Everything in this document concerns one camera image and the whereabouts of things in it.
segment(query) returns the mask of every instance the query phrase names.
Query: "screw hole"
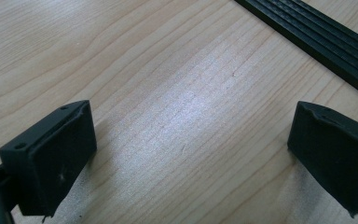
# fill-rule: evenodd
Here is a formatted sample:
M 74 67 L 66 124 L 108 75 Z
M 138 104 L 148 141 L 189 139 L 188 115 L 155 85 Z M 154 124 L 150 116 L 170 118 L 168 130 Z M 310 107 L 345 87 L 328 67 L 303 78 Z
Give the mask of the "screw hole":
M 16 148 L 16 149 L 21 149 L 21 148 L 23 148 L 23 147 L 26 147 L 27 145 L 25 144 L 25 143 L 19 143 L 19 144 L 17 144 L 16 146 L 14 146 L 14 148 Z

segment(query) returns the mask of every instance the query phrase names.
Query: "wood grain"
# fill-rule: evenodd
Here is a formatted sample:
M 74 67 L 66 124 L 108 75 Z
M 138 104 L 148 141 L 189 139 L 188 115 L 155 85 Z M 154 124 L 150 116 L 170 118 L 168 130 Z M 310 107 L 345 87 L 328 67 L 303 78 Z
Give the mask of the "wood grain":
M 358 91 L 234 1 L 0 1 L 0 146 L 82 99 L 98 153 L 46 223 L 358 223 L 286 146 L 297 101 Z

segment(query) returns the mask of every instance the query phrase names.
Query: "ribbed black strip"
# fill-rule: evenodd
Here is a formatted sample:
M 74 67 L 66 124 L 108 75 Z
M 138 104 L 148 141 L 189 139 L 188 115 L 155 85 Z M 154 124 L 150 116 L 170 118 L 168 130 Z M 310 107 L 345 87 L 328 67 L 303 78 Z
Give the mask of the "ribbed black strip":
M 298 0 L 237 2 L 358 90 L 358 34 Z

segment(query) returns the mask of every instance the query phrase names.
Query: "light wood surface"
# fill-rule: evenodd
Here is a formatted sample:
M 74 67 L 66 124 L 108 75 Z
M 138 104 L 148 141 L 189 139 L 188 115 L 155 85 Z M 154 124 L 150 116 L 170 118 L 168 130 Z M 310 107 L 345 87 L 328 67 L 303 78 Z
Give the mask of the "light wood surface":
M 98 153 L 46 223 L 358 223 L 286 146 L 297 101 L 358 91 L 233 1 L 0 0 L 0 146 L 83 99 Z

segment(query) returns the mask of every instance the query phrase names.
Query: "wooden table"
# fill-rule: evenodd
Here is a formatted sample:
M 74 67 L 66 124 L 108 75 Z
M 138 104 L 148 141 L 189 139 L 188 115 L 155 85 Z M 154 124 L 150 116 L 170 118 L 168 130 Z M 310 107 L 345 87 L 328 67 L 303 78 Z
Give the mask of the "wooden table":
M 83 99 L 98 153 L 46 223 L 358 223 L 286 145 L 297 101 L 358 120 L 358 91 L 234 1 L 0 1 L 0 146 Z

